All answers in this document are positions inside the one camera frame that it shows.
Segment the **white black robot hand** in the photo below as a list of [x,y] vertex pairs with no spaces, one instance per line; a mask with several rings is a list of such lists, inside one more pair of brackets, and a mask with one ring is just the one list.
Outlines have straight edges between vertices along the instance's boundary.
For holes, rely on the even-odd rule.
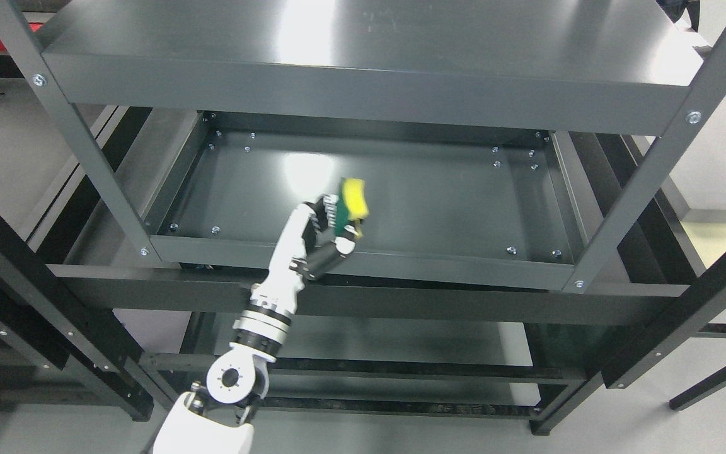
[[251,290],[251,304],[290,317],[305,282],[351,255],[358,239],[354,229],[348,226],[343,235],[334,235],[337,200],[337,194],[323,194],[295,207],[274,248],[268,275]]

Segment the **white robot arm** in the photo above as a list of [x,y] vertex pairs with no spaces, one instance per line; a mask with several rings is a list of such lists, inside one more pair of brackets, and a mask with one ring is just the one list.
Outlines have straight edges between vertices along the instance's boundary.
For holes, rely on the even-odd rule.
[[159,427],[153,453],[248,453],[268,366],[286,340],[304,284],[263,282],[233,324],[228,351],[181,394]]

